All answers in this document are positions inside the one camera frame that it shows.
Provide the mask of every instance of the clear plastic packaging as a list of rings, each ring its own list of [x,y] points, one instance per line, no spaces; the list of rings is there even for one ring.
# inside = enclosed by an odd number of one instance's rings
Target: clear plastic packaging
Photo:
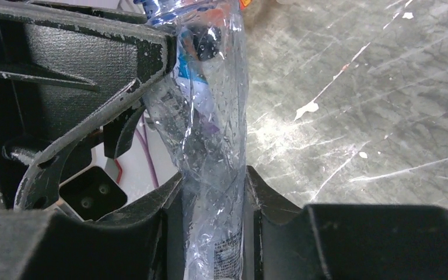
[[[177,35],[173,72],[144,95],[184,175],[186,280],[241,279],[248,70],[238,0],[141,0]]]

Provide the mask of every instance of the orange object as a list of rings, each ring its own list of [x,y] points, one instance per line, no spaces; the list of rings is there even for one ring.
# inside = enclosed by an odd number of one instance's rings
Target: orange object
[[[251,0],[240,0],[240,7],[241,10],[246,8],[251,3]]]

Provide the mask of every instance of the scratched gray surface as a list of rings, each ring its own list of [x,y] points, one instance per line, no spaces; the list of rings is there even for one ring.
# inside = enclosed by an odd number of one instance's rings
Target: scratched gray surface
[[[448,208],[448,0],[254,1],[249,164],[298,205]]]

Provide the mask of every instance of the white spot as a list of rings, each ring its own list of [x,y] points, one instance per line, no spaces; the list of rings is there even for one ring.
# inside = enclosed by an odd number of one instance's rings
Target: white spot
[[[299,119],[306,112],[313,113],[313,112],[317,111],[319,109],[318,107],[319,107],[319,105],[317,103],[311,101],[310,103],[308,103],[305,106],[301,107],[300,109],[296,110],[295,121],[297,119]]]
[[[412,18],[414,18],[413,13],[404,13],[402,18],[403,19],[412,19]]]

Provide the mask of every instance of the purple cable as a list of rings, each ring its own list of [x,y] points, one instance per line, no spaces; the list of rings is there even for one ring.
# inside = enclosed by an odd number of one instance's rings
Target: purple cable
[[[142,123],[143,123],[143,133],[145,134],[145,139],[143,138],[142,134],[138,130],[138,126],[136,126],[135,129],[135,135],[138,138],[138,141],[140,141],[140,144],[142,145],[143,151],[145,152],[145,157],[147,159],[148,168],[150,170],[150,176],[152,178],[152,183],[155,188],[159,188],[159,181],[157,180],[157,173],[155,173],[155,167],[153,166],[153,160],[150,155],[150,151],[148,149],[148,138],[146,136],[146,128],[145,128],[145,118],[142,115]]]

